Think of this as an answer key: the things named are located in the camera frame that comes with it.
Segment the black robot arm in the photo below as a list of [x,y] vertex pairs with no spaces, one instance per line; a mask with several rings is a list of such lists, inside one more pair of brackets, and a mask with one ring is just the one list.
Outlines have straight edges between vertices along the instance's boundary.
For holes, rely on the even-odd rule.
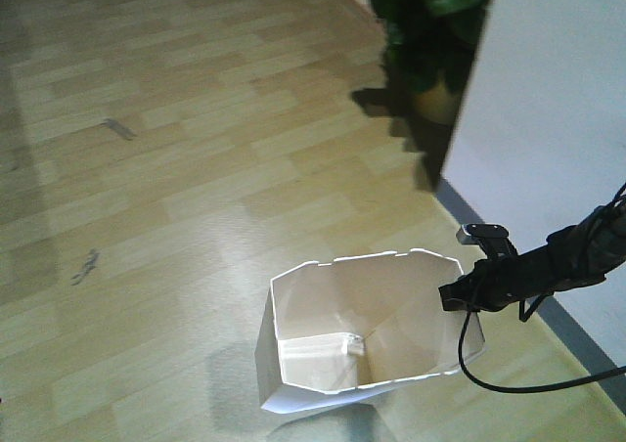
[[486,254],[473,270],[439,288],[445,311],[498,312],[508,305],[597,285],[625,262],[625,206],[597,207],[577,225],[549,234],[546,244],[519,254],[497,224],[464,224],[462,244]]

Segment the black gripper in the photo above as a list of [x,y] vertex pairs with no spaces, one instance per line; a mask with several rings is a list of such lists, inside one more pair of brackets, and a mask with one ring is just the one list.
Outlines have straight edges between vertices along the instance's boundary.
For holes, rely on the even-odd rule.
[[518,258],[482,259],[457,281],[438,288],[444,311],[499,312],[523,299],[516,291]]

